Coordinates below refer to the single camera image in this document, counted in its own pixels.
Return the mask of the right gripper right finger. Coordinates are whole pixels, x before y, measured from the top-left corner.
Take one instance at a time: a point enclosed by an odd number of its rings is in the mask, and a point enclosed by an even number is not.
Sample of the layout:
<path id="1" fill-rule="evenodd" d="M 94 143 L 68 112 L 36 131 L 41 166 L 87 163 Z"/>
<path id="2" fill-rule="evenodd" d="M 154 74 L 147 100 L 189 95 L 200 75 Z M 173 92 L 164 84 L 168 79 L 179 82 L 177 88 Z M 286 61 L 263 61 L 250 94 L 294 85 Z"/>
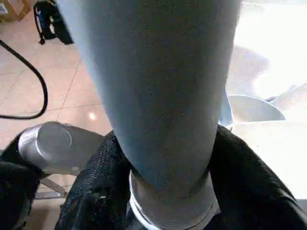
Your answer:
<path id="1" fill-rule="evenodd" d="M 220 208 L 211 230 L 305 230 L 307 215 L 271 168 L 244 142 L 218 126 L 209 163 Z"/>

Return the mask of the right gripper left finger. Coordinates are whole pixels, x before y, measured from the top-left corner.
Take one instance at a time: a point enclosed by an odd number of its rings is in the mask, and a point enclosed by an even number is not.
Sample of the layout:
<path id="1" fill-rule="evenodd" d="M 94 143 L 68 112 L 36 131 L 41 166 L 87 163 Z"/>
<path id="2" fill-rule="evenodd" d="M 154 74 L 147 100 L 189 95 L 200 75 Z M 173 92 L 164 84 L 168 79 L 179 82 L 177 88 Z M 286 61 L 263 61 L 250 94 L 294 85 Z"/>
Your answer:
<path id="1" fill-rule="evenodd" d="M 122 230 L 130 198 L 131 164 L 113 131 L 76 177 L 61 207 L 58 230 Z"/>

